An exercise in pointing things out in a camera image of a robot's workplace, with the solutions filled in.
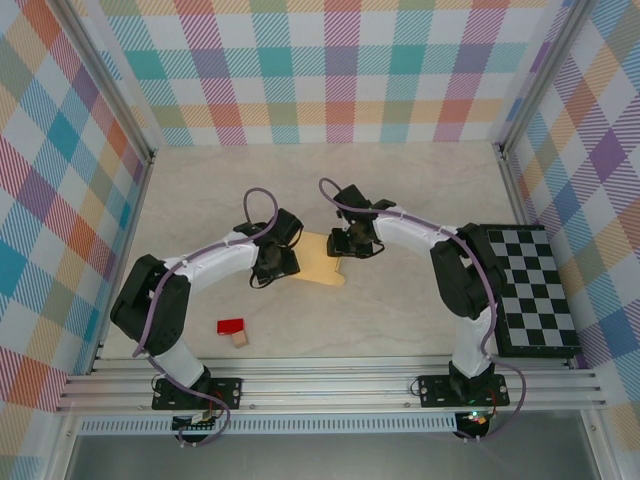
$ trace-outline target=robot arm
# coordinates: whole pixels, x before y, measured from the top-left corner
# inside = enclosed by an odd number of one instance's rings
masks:
[[[491,246],[477,225],[462,228],[427,228],[409,220],[402,208],[389,200],[372,204],[355,185],[346,187],[333,198],[342,206],[367,209],[372,213],[354,212],[338,207],[343,228],[334,228],[327,243],[330,256],[369,258],[387,243],[401,245],[422,257],[431,257],[440,297],[460,318],[455,349],[450,363],[451,388],[461,402],[472,398],[493,377],[494,365],[483,350],[483,339],[491,328],[489,299],[478,271],[465,265],[465,252],[443,231],[456,232],[479,260],[494,295],[506,284],[506,276]]]
[[[159,260],[152,255],[139,258],[131,269],[111,310],[111,321],[129,338],[140,342],[151,300],[160,279],[174,270],[164,284],[143,345],[167,376],[180,385],[209,393],[208,369],[191,353],[182,332],[191,295],[243,270],[252,270],[252,280],[266,286],[273,280],[299,272],[292,241],[303,228],[291,213],[280,209],[273,228],[260,238],[266,223],[244,223],[234,228],[207,253]]]

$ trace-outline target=small cube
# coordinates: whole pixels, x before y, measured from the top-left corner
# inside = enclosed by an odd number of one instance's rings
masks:
[[[231,340],[233,340],[233,344],[236,348],[242,348],[249,345],[249,340],[247,339],[247,334],[244,330],[240,330],[239,332],[231,334]]]

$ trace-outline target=colorful checkered backdrop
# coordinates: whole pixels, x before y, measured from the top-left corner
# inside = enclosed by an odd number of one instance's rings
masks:
[[[547,228],[620,446],[640,467],[640,0],[599,2],[515,153],[529,219]]]
[[[127,90],[84,1],[74,0],[77,10]],[[488,139],[500,112],[511,107],[514,79],[522,81],[516,72],[529,70],[522,64],[529,42],[546,33],[538,21],[558,6],[553,0],[99,3],[171,145]],[[146,128],[137,105],[134,113]]]
[[[35,478],[143,163],[45,0],[0,0],[0,478]]]

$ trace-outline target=chessboard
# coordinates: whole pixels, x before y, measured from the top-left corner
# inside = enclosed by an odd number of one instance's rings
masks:
[[[495,331],[500,356],[568,358],[581,353],[544,227],[482,227],[507,275]]]

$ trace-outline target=marble floor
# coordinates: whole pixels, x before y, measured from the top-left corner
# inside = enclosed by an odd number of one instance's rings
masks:
[[[179,147],[160,151],[125,275],[135,259],[188,253],[244,221],[242,195],[271,190],[305,229],[339,226],[321,197],[322,176],[355,183],[377,201],[446,225],[513,223],[489,143]],[[270,202],[250,202],[268,221]],[[249,288],[249,272],[225,278],[189,303],[184,336],[199,357],[439,355],[453,351],[456,317],[442,304],[429,261],[400,247],[362,261],[343,259],[345,285],[286,278]],[[216,334],[220,319],[244,317],[250,345],[236,349]],[[110,328],[103,358],[130,356],[134,343]]]

